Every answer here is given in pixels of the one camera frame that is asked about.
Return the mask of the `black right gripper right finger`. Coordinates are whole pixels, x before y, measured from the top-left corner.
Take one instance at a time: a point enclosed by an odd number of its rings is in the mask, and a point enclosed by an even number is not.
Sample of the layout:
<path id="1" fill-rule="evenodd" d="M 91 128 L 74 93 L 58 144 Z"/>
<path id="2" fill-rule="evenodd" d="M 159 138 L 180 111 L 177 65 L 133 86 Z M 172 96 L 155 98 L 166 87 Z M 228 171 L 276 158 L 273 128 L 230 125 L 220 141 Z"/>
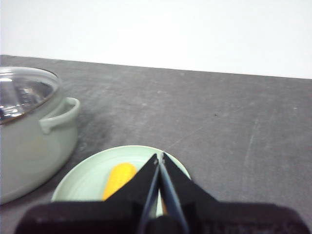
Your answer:
<path id="1" fill-rule="evenodd" d="M 190 180 L 167 154 L 160 160 L 168 214 L 188 234 L 307 234 L 297 211 L 270 203 L 222 202 Z"/>

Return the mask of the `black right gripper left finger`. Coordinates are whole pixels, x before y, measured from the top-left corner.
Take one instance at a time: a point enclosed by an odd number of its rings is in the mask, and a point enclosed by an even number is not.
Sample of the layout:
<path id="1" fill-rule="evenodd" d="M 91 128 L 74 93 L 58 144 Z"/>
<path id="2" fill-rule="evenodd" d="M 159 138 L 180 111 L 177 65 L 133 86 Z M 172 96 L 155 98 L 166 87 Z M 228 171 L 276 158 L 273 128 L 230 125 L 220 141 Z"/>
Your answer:
<path id="1" fill-rule="evenodd" d="M 158 158 L 105 201 L 52 202 L 29 209 L 17 234 L 146 234 L 157 196 Z"/>

